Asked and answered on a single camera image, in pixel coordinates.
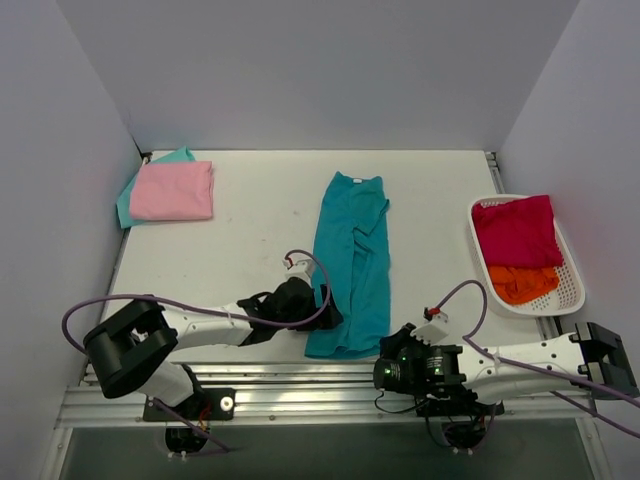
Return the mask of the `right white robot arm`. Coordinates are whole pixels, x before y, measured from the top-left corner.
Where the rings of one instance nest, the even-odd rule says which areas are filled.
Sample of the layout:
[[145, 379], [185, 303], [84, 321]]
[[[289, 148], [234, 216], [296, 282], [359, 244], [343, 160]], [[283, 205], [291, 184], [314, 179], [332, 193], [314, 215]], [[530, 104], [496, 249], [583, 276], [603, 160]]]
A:
[[620, 335], [596, 323], [533, 343], [430, 345], [407, 324], [381, 341], [378, 390], [446, 401], [464, 413], [526, 395], [585, 389], [599, 400], [639, 397]]

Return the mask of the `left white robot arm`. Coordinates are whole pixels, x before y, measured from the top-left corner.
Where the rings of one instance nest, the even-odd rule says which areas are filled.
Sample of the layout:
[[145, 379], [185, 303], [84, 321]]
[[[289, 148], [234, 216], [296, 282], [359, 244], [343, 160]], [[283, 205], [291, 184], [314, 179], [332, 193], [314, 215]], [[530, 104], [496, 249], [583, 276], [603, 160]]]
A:
[[214, 315], [133, 299], [83, 339], [103, 395], [133, 392], [157, 398], [179, 419], [194, 417], [202, 388], [190, 368], [168, 360], [171, 352], [209, 345], [245, 347], [271, 340], [280, 330], [330, 331], [343, 323], [333, 293], [297, 277], [273, 292], [259, 292], [220, 307]]

